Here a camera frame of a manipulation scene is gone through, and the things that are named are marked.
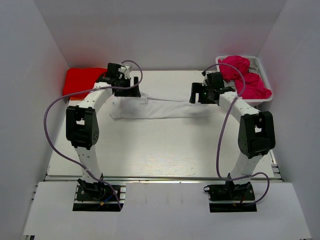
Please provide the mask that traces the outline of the white t shirt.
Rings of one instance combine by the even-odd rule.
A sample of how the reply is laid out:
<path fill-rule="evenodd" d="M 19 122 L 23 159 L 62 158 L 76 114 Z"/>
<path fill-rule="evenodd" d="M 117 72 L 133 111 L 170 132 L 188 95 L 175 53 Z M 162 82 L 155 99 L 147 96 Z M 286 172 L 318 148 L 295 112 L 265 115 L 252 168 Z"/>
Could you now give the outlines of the white t shirt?
<path fill-rule="evenodd" d="M 209 117 L 211 111 L 205 104 L 154 99 L 142 93 L 141 97 L 119 97 L 111 99 L 109 115 L 114 120 L 156 120 Z"/>

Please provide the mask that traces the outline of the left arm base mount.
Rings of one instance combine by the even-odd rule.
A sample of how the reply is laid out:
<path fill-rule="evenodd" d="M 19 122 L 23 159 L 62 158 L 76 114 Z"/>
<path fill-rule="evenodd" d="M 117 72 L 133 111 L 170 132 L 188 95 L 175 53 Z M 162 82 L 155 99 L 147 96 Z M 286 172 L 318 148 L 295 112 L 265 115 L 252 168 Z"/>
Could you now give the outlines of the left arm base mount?
<path fill-rule="evenodd" d="M 112 188 L 114 191 L 104 183 L 89 183 L 79 178 L 72 210 L 74 212 L 120 212 L 120 207 L 122 208 L 125 202 L 126 187 L 112 185 Z"/>

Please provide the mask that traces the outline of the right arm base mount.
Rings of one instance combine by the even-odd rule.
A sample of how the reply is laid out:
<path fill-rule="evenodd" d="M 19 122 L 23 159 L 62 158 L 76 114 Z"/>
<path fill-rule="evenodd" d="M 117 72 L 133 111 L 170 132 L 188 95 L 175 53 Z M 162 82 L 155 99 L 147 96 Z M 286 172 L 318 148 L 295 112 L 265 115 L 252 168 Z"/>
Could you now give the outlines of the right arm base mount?
<path fill-rule="evenodd" d="M 210 184 L 203 188 L 208 194 L 211 213 L 250 213 L 257 211 L 253 186 L 248 178 L 243 183 L 225 181 L 223 184 Z"/>

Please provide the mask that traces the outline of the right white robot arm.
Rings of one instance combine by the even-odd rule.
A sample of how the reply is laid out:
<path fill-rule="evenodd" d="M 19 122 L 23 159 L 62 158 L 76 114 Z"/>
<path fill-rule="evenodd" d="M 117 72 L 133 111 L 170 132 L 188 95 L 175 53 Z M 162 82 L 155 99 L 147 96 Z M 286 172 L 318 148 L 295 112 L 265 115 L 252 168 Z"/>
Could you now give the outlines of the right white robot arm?
<path fill-rule="evenodd" d="M 208 73 L 204 83 L 192 83 L 189 102 L 217 104 L 227 111 L 221 135 L 229 115 L 239 122 L 239 157 L 228 176 L 222 177 L 232 182 L 225 187 L 225 192 L 229 198 L 236 200 L 243 195 L 242 185 L 250 181 L 259 161 L 276 145 L 273 115 L 269 111 L 259 111 L 241 99 L 232 87 L 225 86 L 220 72 Z"/>

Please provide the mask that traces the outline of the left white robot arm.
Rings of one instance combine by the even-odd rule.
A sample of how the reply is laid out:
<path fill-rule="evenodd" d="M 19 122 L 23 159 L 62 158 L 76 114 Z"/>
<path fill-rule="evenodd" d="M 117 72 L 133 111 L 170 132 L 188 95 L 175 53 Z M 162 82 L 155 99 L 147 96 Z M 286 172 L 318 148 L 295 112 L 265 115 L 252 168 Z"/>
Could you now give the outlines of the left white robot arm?
<path fill-rule="evenodd" d="M 105 196 L 106 187 L 100 170 L 96 143 L 100 130 L 97 113 L 112 96 L 140 98 L 139 83 L 142 77 L 131 77 L 131 60 L 120 64 L 109 63 L 107 71 L 95 81 L 93 88 L 77 105 L 66 109 L 66 139 L 74 147 L 82 168 L 82 180 L 91 184 L 88 193 L 99 200 Z"/>

